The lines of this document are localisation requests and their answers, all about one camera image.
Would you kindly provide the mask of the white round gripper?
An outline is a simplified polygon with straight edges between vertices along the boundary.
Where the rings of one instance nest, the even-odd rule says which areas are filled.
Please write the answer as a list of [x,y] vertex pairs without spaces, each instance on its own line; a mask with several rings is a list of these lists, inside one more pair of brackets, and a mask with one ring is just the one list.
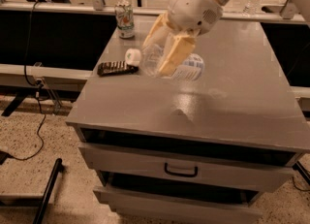
[[209,32],[222,12],[219,0],[169,0],[168,11],[156,18],[141,47],[164,48],[158,65],[159,77],[173,74],[196,47],[192,32],[198,35]]

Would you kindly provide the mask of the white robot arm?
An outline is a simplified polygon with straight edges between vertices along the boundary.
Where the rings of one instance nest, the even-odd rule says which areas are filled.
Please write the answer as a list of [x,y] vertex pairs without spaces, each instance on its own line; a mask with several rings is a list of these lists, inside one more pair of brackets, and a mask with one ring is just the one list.
[[169,0],[141,47],[140,67],[151,77],[168,77],[193,52],[230,0]]

